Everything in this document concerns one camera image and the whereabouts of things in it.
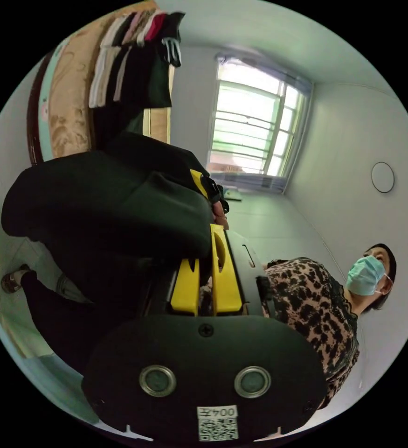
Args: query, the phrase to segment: bed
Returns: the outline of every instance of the bed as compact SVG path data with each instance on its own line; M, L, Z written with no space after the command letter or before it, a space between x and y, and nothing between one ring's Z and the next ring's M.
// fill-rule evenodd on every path
M146 0L114 11L64 39L43 59L35 77L27 109L27 140L33 165L97 149L96 109L90 109L89 91L100 42L119 16L157 9ZM174 67L169 66L170 93ZM145 109L133 132L170 142L171 109Z

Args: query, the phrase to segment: black pants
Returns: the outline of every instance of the black pants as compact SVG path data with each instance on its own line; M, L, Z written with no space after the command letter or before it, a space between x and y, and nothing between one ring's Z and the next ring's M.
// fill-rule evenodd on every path
M32 320L53 352L80 374L100 340L134 318L140 282L126 283L126 297L111 297L95 304L77 303L45 287L36 272L23 275L22 289Z

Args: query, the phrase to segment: face mask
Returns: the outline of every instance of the face mask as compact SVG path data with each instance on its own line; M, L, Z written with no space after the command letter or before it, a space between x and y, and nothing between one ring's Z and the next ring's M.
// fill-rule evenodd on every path
M386 275L384 265L374 256L360 258L348 273L346 288L353 294L373 295L380 293L376 288L379 281Z

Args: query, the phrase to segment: hand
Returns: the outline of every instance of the hand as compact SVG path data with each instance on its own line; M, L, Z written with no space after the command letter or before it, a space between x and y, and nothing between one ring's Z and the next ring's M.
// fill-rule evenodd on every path
M228 222L226 215L224 214L224 210L222 208L221 203L218 201L216 204L213 204L213 219L214 223L218 225L222 225L224 230L228 230Z

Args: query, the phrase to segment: black cloth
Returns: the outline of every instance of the black cloth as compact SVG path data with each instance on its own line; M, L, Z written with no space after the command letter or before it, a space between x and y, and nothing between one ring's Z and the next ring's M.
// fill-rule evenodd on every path
M159 53L161 43L123 46L112 65L104 107L90 110L94 149L103 149L125 129L143 133L144 109L171 107L169 63ZM114 101L118 71L126 59L120 101Z
M182 55L180 53L179 41L166 37L162 39L162 45L160 54L164 61L176 68L180 67L182 65Z
M134 20L135 14L136 13L129 14L129 16L127 16L123 23L120 25L120 28L118 28L117 32L115 33L114 40L112 41L113 47L119 47L121 45L126 31L129 29L132 21Z
M97 305L77 303L45 287L36 272L23 275L22 289L35 327L53 352L80 374L100 340L116 327L134 318L141 282L132 276L125 296L110 297Z
M208 175L189 151L123 133L106 152L22 172L5 198L2 227L43 243L84 296L97 301L107 290L97 272L124 277L129 258L208 258L212 209L190 169Z
M176 39L180 42L180 32L179 26L182 22L182 19L185 17L185 13L183 12L175 12L171 14L167 14L162 22L162 26L159 30L157 39L160 41L165 37L170 37L172 39Z
M134 46L126 59L121 102L143 109L171 107L169 63L159 53L158 42Z

